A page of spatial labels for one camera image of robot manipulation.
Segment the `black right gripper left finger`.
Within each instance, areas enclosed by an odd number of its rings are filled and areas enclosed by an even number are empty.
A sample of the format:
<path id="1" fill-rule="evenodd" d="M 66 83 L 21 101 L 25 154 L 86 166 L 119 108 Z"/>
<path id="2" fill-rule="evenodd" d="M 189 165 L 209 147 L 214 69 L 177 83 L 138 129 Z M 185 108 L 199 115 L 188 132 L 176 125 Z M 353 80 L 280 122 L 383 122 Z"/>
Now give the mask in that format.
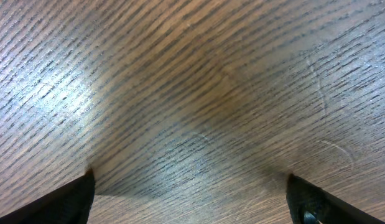
<path id="1" fill-rule="evenodd" d="M 86 224 L 95 196 L 95 177 L 85 175 L 3 216 L 0 224 Z"/>

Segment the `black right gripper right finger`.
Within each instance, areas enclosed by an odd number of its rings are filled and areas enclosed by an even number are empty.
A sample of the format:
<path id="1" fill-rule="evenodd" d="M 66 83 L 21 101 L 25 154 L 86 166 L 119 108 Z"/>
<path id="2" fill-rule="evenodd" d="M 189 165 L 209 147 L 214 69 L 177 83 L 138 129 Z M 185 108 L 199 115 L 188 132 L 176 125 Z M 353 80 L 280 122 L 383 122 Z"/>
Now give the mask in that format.
<path id="1" fill-rule="evenodd" d="M 287 178 L 286 200 L 293 224 L 385 224 L 294 174 Z"/>

